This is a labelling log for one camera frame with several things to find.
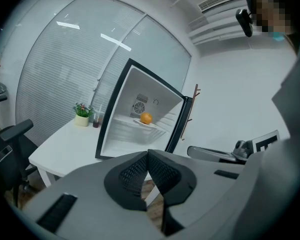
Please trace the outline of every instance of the black chair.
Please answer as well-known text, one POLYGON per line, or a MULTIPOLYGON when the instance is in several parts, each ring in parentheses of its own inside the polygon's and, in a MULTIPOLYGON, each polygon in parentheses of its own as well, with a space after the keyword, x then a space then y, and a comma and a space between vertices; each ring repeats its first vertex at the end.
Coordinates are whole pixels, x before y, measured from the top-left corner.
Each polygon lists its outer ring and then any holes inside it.
MULTIPOLYGON (((7 96, 0 95, 0 102, 7 100, 7 96)), ((33 187, 29 185, 28 175, 37 167, 26 169, 30 162, 29 156, 38 148, 24 133, 34 126, 28 119, 15 126, 0 130, 0 190, 2 194, 13 188, 14 204, 18 206, 19 186, 27 191, 33 187)))

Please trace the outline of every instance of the flower vase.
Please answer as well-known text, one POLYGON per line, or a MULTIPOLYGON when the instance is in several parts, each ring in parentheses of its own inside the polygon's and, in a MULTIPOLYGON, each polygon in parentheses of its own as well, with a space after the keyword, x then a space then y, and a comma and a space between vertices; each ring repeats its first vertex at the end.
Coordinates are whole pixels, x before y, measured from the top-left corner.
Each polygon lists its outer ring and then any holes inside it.
POLYGON ((82 117, 76 114, 74 118, 74 124, 77 126, 87 127, 89 124, 89 117, 82 117))

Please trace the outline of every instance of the orange fruit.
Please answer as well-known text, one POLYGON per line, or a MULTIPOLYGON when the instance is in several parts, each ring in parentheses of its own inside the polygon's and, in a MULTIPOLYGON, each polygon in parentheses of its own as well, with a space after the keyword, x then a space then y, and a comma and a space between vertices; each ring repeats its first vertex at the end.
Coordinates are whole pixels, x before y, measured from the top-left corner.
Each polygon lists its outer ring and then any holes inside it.
POLYGON ((140 122, 149 125, 152 122, 152 115, 149 113, 142 113, 140 116, 140 122))

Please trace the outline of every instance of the green leaves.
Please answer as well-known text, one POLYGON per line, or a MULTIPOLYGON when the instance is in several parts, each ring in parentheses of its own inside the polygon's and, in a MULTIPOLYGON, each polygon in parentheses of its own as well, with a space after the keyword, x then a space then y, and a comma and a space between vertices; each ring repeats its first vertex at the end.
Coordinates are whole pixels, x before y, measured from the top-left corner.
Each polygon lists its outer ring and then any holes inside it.
POLYGON ((83 118, 88 118, 94 113, 94 108, 92 106, 86 107, 83 103, 76 103, 73 110, 76 115, 83 118))

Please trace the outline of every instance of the coat rack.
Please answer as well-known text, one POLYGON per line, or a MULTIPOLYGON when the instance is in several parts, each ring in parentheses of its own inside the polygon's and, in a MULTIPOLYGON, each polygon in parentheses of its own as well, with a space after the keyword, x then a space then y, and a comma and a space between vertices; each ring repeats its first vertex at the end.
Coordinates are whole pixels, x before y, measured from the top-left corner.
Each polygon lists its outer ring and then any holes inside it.
POLYGON ((201 91, 201 89, 198 89, 198 84, 196 84, 196 85, 195 85, 195 89, 194 89, 194 93, 193 93, 193 97, 192 97, 192 104, 191 104, 191 107, 190 107, 190 112, 189 112, 188 118, 187 118, 187 120, 186 120, 186 122, 185 122, 185 126, 184 126, 184 128, 183 128, 183 131, 182 131, 182 134, 181 134, 181 137, 180 137, 180 139, 181 139, 182 141, 185 140, 185 139, 182 138, 182 137, 183 137, 183 135, 184 135, 184 133, 185 133, 187 124, 188 124, 188 122, 192 121, 192 119, 189 119, 189 118, 190 118, 190 115, 191 115, 191 112, 192 112, 192 108, 193 108, 194 103, 195 103, 195 99, 196 99, 196 97, 200 94, 199 91, 201 91))

